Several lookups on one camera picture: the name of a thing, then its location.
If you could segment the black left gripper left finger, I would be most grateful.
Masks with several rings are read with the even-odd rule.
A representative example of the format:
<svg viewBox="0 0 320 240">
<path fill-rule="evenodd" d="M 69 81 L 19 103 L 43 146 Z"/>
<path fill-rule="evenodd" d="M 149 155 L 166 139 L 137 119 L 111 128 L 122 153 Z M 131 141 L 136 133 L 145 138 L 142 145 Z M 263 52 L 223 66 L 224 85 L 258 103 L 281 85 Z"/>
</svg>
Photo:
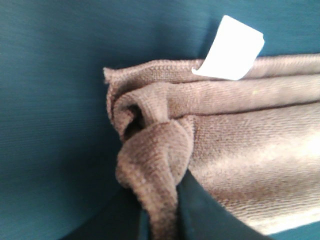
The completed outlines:
<svg viewBox="0 0 320 240">
<path fill-rule="evenodd" d="M 149 217 L 131 190 L 121 188 L 94 217 L 64 240 L 149 240 Z"/>
</svg>

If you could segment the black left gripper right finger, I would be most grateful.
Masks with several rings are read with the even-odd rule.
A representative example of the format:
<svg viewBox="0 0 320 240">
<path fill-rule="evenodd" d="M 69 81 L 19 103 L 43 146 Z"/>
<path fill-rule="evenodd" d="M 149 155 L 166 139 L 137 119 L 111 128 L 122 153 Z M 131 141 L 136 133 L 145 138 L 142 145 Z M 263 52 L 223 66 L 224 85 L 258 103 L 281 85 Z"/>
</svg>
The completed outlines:
<svg viewBox="0 0 320 240">
<path fill-rule="evenodd" d="M 197 182 L 189 170 L 177 186 L 181 240 L 270 240 L 233 216 Z"/>
</svg>

